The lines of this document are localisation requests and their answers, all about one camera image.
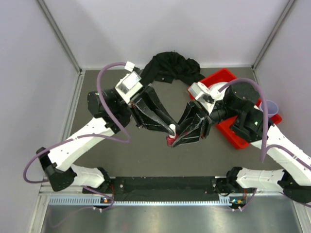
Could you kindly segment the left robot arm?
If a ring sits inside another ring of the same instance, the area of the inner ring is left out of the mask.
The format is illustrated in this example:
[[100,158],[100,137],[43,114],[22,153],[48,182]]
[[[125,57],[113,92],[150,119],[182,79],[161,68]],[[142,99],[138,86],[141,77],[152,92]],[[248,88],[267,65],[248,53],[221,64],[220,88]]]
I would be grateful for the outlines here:
[[176,135],[177,123],[169,115],[150,86],[116,86],[102,93],[92,91],[87,96],[88,110],[93,118],[67,141],[51,150],[40,148],[36,153],[52,190],[62,191],[72,185],[86,186],[106,192],[111,179],[102,168],[77,166],[74,162],[104,139],[116,140],[114,135],[131,119],[137,127]]

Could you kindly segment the red nail polish bottle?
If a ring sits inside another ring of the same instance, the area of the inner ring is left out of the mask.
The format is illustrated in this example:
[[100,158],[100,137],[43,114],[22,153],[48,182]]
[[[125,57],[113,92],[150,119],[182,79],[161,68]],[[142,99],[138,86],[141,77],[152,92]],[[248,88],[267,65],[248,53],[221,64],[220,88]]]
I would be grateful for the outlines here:
[[174,141],[175,141],[175,137],[172,137],[171,135],[168,135],[168,136],[166,137],[166,140],[167,140],[167,145],[168,145],[169,147],[171,147],[172,144],[173,144]]

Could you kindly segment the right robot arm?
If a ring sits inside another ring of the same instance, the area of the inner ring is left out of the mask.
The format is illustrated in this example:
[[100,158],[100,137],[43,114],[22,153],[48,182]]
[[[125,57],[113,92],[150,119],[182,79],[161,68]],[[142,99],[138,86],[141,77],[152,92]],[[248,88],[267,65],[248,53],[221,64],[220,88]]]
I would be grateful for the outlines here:
[[206,86],[202,82],[189,87],[193,97],[176,124],[169,126],[167,143],[177,147],[205,138],[210,128],[231,117],[235,135],[261,150],[277,162],[279,170],[252,170],[234,167],[226,177],[217,179],[214,190],[220,194],[241,189],[279,192],[304,205],[311,202],[311,159],[292,143],[268,116],[268,103],[260,87],[249,79]]

